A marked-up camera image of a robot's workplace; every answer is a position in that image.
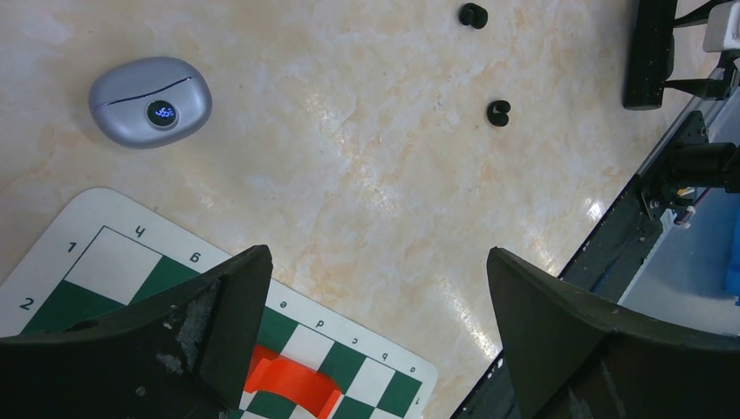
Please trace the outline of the green white chess mat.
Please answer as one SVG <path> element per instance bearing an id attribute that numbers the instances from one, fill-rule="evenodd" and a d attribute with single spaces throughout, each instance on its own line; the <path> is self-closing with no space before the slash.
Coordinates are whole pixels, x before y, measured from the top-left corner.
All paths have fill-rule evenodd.
<path id="1" fill-rule="evenodd" d="M 61 211 L 1 287 L 1 334 L 57 331 L 196 277 L 224 251 L 110 189 Z M 268 356 L 330 377 L 334 418 L 419 418 L 438 379 L 422 357 L 272 282 L 257 337 Z"/>

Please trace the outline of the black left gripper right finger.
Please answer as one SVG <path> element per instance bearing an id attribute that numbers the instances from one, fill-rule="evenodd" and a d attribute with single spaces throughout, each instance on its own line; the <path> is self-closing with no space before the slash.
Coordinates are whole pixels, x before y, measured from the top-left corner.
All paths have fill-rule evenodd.
<path id="1" fill-rule="evenodd" d="M 487 274 L 522 417 L 738 417 L 738 338 L 634 312 L 503 248 Z"/>

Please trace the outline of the black earbud lower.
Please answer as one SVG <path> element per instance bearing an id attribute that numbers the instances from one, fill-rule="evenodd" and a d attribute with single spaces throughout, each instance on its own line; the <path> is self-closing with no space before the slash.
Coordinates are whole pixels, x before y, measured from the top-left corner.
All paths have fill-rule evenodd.
<path id="1" fill-rule="evenodd" d="M 486 108 L 487 119 L 494 127 L 505 127 L 510 121 L 508 115 L 510 110 L 511 106 L 507 100 L 493 100 Z"/>

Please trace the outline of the black earbud upper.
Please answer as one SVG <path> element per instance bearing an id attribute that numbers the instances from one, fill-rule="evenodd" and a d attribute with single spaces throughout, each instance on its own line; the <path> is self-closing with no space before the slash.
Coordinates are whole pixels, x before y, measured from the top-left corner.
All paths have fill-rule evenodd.
<path id="1" fill-rule="evenodd" d="M 488 23 L 489 14 L 476 3 L 466 3 L 459 9 L 457 17 L 461 25 L 481 30 Z"/>

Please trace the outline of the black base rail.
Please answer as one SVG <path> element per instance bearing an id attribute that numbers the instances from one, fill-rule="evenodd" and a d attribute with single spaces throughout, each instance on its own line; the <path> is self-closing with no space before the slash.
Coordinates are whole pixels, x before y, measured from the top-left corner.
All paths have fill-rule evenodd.
<path id="1" fill-rule="evenodd" d="M 626 291 L 665 230 L 668 208 L 659 197 L 668 155 L 681 144 L 709 140 L 699 110 L 677 118 L 573 254 L 558 278 L 612 302 Z M 452 415 L 454 418 L 519 418 L 504 352 L 492 361 Z"/>

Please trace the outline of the black earbud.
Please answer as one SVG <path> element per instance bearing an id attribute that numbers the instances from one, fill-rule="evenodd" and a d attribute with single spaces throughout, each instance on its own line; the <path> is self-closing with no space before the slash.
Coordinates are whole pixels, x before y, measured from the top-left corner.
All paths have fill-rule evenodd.
<path id="1" fill-rule="evenodd" d="M 486 108 L 487 119 L 494 127 L 505 127 L 510 121 L 508 115 L 510 110 L 511 106 L 507 100 L 493 100 Z"/>
<path id="2" fill-rule="evenodd" d="M 481 30 L 488 23 L 489 14 L 476 3 L 466 3 L 459 9 L 457 17 L 461 25 Z"/>

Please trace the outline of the orange rectangular block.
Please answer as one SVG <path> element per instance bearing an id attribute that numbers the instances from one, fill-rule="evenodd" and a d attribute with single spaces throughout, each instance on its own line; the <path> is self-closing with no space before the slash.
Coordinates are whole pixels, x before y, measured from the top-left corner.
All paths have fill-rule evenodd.
<path id="1" fill-rule="evenodd" d="M 315 418 L 328 418 L 342 395 L 328 375 L 261 345 L 255 345 L 252 351 L 243 391 L 281 396 Z"/>

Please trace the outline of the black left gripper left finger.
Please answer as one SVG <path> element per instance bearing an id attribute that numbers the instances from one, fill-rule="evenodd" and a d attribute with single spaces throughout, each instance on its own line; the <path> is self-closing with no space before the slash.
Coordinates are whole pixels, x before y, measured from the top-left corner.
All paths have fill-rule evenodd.
<path id="1" fill-rule="evenodd" d="M 1 341 L 4 418 L 226 418 L 273 264 L 255 245 L 196 278 L 59 332 Z"/>

